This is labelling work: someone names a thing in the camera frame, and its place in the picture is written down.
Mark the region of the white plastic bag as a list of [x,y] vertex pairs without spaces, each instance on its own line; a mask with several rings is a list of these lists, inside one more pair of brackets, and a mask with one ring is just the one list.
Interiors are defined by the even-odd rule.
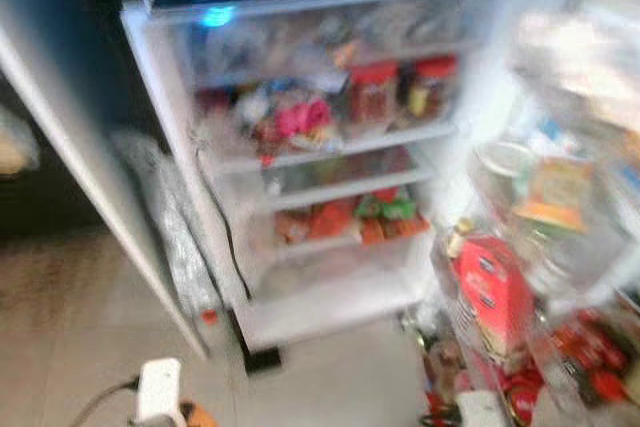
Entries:
[[509,65],[535,87],[635,108],[639,37],[639,26],[618,17],[529,14],[515,30]]

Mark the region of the red drink carton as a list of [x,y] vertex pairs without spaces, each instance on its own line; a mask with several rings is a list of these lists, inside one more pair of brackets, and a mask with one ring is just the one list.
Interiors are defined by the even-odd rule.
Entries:
[[520,349],[535,305],[524,259],[506,240],[470,235],[462,240],[453,271],[489,353],[507,358]]

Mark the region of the fridge door with stocked bins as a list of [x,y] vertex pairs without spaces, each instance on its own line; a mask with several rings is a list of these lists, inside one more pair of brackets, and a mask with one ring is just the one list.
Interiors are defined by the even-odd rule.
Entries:
[[[637,25],[637,0],[484,0],[492,24],[479,57],[468,63],[456,117],[463,131],[444,162],[449,181],[436,204],[442,234],[434,262],[442,280],[442,314],[460,346],[463,377],[460,392],[497,392],[509,427],[518,427],[506,405],[500,377],[526,363],[545,380],[529,427],[640,427],[640,405],[631,401],[588,407],[577,394],[550,332],[580,311],[599,311],[625,323],[627,334],[639,331],[637,308],[626,287],[635,284],[640,259],[637,191],[620,180],[626,170],[625,144],[637,136],[637,120],[612,121],[617,104],[589,101],[580,95],[535,87],[515,74],[509,61],[515,30],[529,14],[590,14],[618,17]],[[477,148],[489,142],[517,142],[538,161],[512,185],[481,170]],[[593,165],[591,197],[585,204],[586,232],[556,229],[515,215],[525,198],[536,163],[547,157],[581,159]],[[524,345],[507,358],[489,353],[474,312],[460,293],[454,259],[444,253],[454,222],[470,217],[471,235],[506,240],[524,259],[524,277],[534,294],[534,317]]]

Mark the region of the red lid jar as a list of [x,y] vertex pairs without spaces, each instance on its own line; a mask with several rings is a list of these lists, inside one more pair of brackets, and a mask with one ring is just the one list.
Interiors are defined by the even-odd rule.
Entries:
[[353,125],[388,124],[396,110],[396,61],[362,63],[349,70],[348,113]]
[[453,79],[460,69],[456,55],[440,55],[413,62],[410,66],[406,101],[413,120],[434,120],[442,115],[453,94]]

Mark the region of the black fridge foot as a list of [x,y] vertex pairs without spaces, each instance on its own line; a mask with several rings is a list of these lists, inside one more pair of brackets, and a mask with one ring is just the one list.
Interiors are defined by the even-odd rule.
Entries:
[[264,375],[266,372],[282,368],[282,354],[276,346],[255,351],[241,345],[239,349],[241,349],[244,375],[248,377]]

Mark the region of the white lid container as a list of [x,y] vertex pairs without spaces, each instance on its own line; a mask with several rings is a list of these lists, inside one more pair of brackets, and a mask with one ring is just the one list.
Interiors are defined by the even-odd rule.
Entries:
[[489,142],[477,148],[481,170],[495,180],[520,185],[538,161],[535,153],[517,142]]

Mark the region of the clear crumpled plastic bag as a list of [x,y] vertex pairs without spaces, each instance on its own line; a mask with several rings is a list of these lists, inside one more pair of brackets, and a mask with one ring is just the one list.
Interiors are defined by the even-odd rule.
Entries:
[[206,262],[204,241],[198,239],[195,208],[177,162],[154,136],[140,131],[115,130],[110,140],[140,181],[180,308],[196,318],[223,311],[225,304]]

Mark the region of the orange plastic ball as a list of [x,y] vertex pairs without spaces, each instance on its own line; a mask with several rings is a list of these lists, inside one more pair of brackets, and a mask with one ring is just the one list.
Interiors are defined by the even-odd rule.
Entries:
[[219,427],[214,415],[196,401],[179,401],[179,413],[182,414],[184,427]]

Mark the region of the red wrapped packets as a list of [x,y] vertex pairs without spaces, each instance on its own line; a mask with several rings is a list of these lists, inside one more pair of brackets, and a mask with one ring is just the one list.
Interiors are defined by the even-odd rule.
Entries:
[[550,332],[550,343],[588,407],[634,403],[627,381],[639,363],[640,350],[625,323],[599,311],[580,311]]

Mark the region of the yellow cap bottle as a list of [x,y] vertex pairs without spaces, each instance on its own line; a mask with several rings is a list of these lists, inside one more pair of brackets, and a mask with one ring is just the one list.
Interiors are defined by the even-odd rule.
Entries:
[[458,218],[449,231],[444,243],[445,257],[448,259],[456,259],[461,253],[463,245],[465,245],[468,236],[475,230],[475,223],[470,217]]

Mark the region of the blue fridge light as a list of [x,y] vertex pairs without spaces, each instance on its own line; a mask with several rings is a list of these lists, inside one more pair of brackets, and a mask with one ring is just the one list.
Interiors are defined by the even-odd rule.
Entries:
[[198,24],[204,28],[221,28],[236,19],[237,7],[234,5],[219,5],[205,8],[198,16]]

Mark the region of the white fridge cabinet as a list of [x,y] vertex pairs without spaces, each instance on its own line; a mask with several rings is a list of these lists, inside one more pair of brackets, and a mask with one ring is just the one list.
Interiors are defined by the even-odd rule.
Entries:
[[[436,204],[449,174],[444,162],[463,131],[457,119],[465,70],[483,49],[492,24],[484,0],[474,3],[466,38],[361,56],[342,66],[201,72],[192,60],[193,29],[207,7],[234,5],[236,19],[401,0],[250,0],[172,8],[129,2],[125,34],[163,125],[196,213],[198,239],[225,311],[248,349],[333,334],[394,316],[433,295],[431,255],[442,234]],[[434,120],[407,115],[413,62],[456,55],[453,94]],[[396,110],[385,124],[349,121],[349,70],[396,61]],[[268,129],[276,103],[324,98],[333,124],[316,136],[275,139]],[[430,222],[422,234],[364,245],[358,221],[346,234],[287,245],[273,215],[385,188],[407,188]]]

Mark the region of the clear bags of food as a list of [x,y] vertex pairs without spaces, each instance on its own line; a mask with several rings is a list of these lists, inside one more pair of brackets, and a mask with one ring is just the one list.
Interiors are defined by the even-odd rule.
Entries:
[[401,0],[241,17],[193,29],[189,51],[209,74],[342,66],[462,40],[472,12],[471,1]]

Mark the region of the green and red food packet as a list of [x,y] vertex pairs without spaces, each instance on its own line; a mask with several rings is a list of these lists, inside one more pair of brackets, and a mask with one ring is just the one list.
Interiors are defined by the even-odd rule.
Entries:
[[421,215],[419,203],[404,186],[372,191],[358,199],[355,216],[364,245],[411,238],[428,232],[430,222]]

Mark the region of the pink food package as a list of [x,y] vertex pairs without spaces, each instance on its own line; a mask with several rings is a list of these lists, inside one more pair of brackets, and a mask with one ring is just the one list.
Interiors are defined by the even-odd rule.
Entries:
[[324,98],[279,101],[270,116],[268,133],[275,139],[316,136],[333,124],[332,107]]

